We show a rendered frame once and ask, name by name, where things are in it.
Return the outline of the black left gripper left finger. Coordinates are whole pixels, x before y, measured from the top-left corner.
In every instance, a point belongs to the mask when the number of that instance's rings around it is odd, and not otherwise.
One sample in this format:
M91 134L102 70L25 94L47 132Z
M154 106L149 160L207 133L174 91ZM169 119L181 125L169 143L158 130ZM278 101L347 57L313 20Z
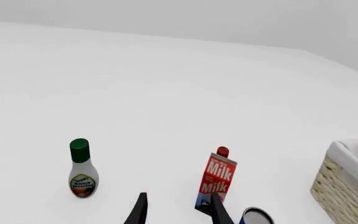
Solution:
M141 192L139 197L125 220L124 224L145 224L147 219L148 200L147 193Z

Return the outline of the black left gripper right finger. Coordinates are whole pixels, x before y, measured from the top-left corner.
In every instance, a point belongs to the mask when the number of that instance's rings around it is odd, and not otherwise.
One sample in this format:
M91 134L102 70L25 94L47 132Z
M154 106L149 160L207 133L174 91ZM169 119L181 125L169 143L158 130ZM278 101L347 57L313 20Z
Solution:
M217 193L211 194L210 207L213 224L234 224Z

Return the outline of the woven basket white liner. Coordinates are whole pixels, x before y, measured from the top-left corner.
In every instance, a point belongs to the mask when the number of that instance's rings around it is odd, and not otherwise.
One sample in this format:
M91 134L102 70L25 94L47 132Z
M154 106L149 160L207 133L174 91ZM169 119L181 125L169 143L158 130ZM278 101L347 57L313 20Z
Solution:
M311 195L335 224L358 224L358 139L331 143Z

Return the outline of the red milk carton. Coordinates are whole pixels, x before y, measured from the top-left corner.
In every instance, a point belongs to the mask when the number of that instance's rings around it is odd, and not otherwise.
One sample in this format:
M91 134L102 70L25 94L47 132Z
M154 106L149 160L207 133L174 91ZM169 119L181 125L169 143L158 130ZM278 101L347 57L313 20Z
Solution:
M237 162L219 154L210 154L196 198L196 210L211 216L211 195L218 194L220 201L224 202L236 167Z

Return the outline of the blue tin can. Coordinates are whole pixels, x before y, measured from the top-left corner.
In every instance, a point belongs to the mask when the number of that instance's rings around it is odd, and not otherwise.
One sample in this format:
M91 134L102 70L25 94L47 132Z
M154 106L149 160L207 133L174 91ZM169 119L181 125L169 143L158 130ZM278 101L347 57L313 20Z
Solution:
M239 224L275 224L272 217L257 207L249 207L244 210Z

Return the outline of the ranch dressing bottle green cap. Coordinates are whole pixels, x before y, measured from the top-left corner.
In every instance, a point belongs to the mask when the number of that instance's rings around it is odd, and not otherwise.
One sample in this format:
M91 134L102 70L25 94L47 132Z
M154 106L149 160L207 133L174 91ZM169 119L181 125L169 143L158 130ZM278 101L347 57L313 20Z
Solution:
M99 174L91 161L88 140L72 140L70 154L72 167L68 178L69 188L75 197L91 197L98 189Z

